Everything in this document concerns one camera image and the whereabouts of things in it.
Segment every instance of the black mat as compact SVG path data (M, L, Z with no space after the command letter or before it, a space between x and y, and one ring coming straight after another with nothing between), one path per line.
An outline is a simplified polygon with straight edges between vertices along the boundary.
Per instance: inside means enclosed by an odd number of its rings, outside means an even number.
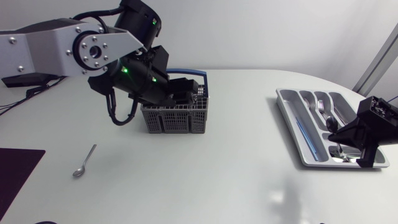
M0 148L0 221L44 153Z

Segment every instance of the black cable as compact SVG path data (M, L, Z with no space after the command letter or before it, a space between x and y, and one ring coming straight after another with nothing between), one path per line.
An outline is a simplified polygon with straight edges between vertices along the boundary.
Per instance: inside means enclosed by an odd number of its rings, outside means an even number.
M91 11L91 12L84 12L79 15L76 15L72 19L74 20L82 20L87 17L96 17L96 16L113 16L116 14L119 14L124 11L123 6L119 6L116 9L110 9L110 10L102 10L102 11Z
M5 109L5 111L1 112L1 113L0 113L0 116L3 115L3 114L5 114L5 113L7 113L9 110L13 109L14 107L16 107L16 106L22 104L23 102L25 102L25 101L27 101L27 100L29 100L29 99L31 99L31 98L37 96L37 95L39 95L39 94L41 94L41 93L43 93L43 92L49 90L51 87L54 87L54 86L58 85L58 84L59 84L62 80L64 80L64 79L66 79L66 77L60 77L60 79L59 79L57 82L55 82L55 83L52 84L52 85L49 85L46 89L44 89L44 90L42 90L42 91L39 91L38 93L31 94L30 97L25 97L24 99L22 99L22 100L20 100L20 101L17 101L17 102L15 102L15 103L11 103L10 105L12 105L12 106L8 106L8 107L5 107L5 108L1 108L0 110Z
M15 103L17 103L17 102L10 103L10 104L8 104L8 105L2 105L2 106L0 106L0 107L4 107L4 106L11 106L11 105L13 105L13 104L15 104Z
M106 26L104 20L102 20L99 16L93 16L93 18L96 19L101 24L102 28L104 28L104 33L108 34L109 33L109 29Z
M133 102L132 102L132 106L131 106L131 112L128 115L127 119L125 119L124 121L119 121L116 118L116 99L115 99L115 95L114 95L114 91L111 92L110 95L105 96L106 97L106 106L108 109L108 113L109 116L112 119L112 122L118 126L122 126L127 124L128 122L130 122L134 116L136 115L136 110L137 110L137 106L138 106L138 96L137 94L135 94Z
M391 101L393 101L394 99L398 98L398 96L394 97L393 99L387 101L387 103L390 103Z

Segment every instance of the silver cutlery tray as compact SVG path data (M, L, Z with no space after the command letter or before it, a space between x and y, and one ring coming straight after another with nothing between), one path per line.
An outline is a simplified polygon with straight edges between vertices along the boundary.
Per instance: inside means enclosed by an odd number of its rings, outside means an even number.
M301 160L305 166L312 167L347 167L361 168L356 162L346 162L340 158L333 157L330 152L337 145L328 140L331 134L326 128L326 121L318 109L317 103L323 101L325 114L334 116L338 127L344 126L344 122L350 123L356 118L356 110L345 100L341 93L335 91L293 90L277 89L277 104L285 118L290 133L296 143ZM305 130L308 138L316 149L314 154L300 130L299 124ZM350 154L360 155L359 149L341 146ZM381 149L377 150L374 168L385 168L390 166Z

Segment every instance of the white table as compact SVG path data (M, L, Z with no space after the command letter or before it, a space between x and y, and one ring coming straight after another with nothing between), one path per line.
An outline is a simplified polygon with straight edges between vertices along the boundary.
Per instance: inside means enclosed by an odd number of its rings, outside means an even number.
M398 223L398 147L387 169L302 165L276 88L352 91L277 70L208 70L205 134L148 134L137 111L114 125L86 77L0 117L0 147L46 153L1 223ZM24 89L0 88L0 104ZM119 119L131 100L117 94ZM86 173L72 178L91 146Z

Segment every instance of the silver spoon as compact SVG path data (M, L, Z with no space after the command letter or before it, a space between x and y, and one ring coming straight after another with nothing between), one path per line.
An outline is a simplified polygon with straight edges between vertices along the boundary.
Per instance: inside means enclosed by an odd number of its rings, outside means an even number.
M91 150L90 150L90 152L88 153L87 158L86 158L86 160L84 161L83 165L82 165L79 169L77 169L76 171L73 172L72 175L73 175L74 177L78 177L78 176L80 176L80 175L82 175L82 174L85 173L85 171L86 171L86 169L85 169L86 162L87 162L88 158L90 158L91 153L93 153L95 147L97 147L96 144L91 148Z

